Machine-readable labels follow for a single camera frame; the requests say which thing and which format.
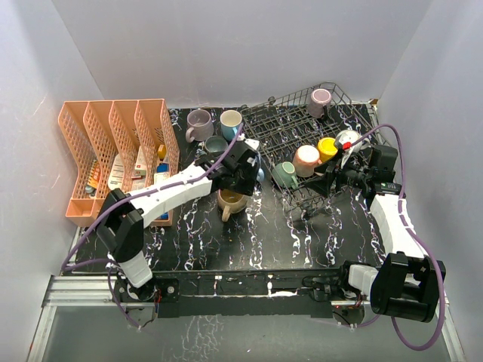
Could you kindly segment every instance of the gray floor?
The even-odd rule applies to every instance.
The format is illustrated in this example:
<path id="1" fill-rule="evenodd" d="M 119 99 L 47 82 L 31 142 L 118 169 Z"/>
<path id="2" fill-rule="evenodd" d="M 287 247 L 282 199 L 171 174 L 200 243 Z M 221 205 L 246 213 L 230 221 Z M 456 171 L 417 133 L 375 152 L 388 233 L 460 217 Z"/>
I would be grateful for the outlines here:
<path id="1" fill-rule="evenodd" d="M 190 317 L 157 320 L 149 333 L 128 328 L 116 308 L 58 308 L 48 361 L 449 361 L 442 337 L 428 351 L 406 348 L 391 320 L 350 331 L 304 316 Z M 425 342 L 430 324 L 401 321 L 413 343 Z"/>

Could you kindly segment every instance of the white panel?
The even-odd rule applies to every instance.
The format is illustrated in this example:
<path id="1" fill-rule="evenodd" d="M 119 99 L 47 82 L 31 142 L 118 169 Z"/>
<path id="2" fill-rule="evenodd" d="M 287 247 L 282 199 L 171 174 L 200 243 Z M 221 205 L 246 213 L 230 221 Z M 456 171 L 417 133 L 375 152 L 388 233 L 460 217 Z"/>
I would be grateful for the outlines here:
<path id="1" fill-rule="evenodd" d="M 54 6 L 0 0 L 0 360 L 25 360 L 51 274 L 72 242 L 76 170 L 57 115 L 101 94 Z"/>
<path id="2" fill-rule="evenodd" d="M 379 97 L 430 0 L 53 0 L 106 98 L 264 102 L 320 81 Z"/>
<path id="3" fill-rule="evenodd" d="M 483 314 L 483 3 L 433 2 L 380 101 L 405 147 L 408 211 L 447 267 L 446 291 L 469 361 Z"/>

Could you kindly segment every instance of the green mug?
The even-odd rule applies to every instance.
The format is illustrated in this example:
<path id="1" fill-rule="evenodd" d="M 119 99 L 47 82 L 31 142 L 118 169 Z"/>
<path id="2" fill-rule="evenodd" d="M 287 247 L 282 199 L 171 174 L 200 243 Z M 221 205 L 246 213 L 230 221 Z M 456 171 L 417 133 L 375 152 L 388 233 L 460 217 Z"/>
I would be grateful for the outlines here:
<path id="1" fill-rule="evenodd" d="M 294 190 L 299 188 L 295 167 L 291 162 L 277 164 L 273 169 L 272 177 L 281 187 L 291 187 Z"/>

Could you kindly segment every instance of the metal wire rack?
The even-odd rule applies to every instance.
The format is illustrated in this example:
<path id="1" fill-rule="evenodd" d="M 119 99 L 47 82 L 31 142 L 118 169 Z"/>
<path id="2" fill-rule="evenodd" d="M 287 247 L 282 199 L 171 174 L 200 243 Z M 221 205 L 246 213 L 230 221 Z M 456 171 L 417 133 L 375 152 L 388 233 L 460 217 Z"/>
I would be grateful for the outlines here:
<path id="1" fill-rule="evenodd" d="M 332 102 L 325 116 L 315 119 L 307 113 L 306 104 L 310 94 L 318 88 L 330 91 Z M 302 145 L 315 146 L 322 137 L 335 137 L 341 130 L 351 127 L 351 122 L 359 124 L 362 133 L 373 127 L 333 82 L 316 84 L 277 99 L 270 97 L 267 102 L 250 108 L 243 105 L 240 113 L 247 126 L 247 136 L 260 141 L 259 151 L 264 169 L 270 176 L 277 164 L 292 161 L 296 150 Z M 380 135 L 372 137 L 371 142 L 381 142 Z M 299 178 L 297 190 L 278 186 L 289 210 L 300 208 L 302 216 L 311 216 L 323 206 L 323 197 L 306 187 L 314 177 Z"/>

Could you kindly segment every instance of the dish rack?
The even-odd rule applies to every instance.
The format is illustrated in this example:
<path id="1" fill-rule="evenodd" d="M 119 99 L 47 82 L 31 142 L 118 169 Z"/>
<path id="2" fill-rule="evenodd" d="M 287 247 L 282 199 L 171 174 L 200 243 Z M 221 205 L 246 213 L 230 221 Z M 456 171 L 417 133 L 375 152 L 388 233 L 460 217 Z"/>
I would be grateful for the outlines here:
<path id="1" fill-rule="evenodd" d="M 115 156 L 119 153 L 125 173 L 121 190 L 131 191 L 131 179 L 138 150 L 146 159 L 144 187 L 154 182 L 159 159 L 158 147 L 166 145 L 169 172 L 178 171 L 180 149 L 166 107 L 165 100 L 98 100 L 65 102 L 59 114 L 59 126 L 77 164 L 78 175 L 66 217 L 77 226 L 90 226 L 97 218 L 109 193 L 107 180 Z M 100 165 L 100 180 L 95 196 L 85 191 L 93 162 Z M 153 226 L 170 226 L 168 219 L 156 220 Z"/>
<path id="2" fill-rule="evenodd" d="M 332 94 L 332 101 L 325 116 L 315 119 L 306 111 L 310 94 L 319 88 L 327 89 Z M 273 168 L 283 162 L 292 162 L 296 150 L 302 145 L 316 146 L 322 137 L 335 137 L 349 127 L 350 121 L 361 125 L 359 132 L 373 128 L 352 104 L 351 99 L 333 82 L 324 82 L 308 87 L 283 97 L 270 97 L 267 102 L 248 108 L 243 105 L 240 113 L 245 120 L 245 133 L 248 137 L 260 141 L 260 154 L 264 168 L 272 176 Z M 379 143 L 380 135 L 371 138 Z M 297 190 L 278 187 L 289 210 L 300 208 L 302 217 L 311 217 L 323 206 L 324 198 L 319 193 L 306 187 L 317 177 L 298 178 Z"/>

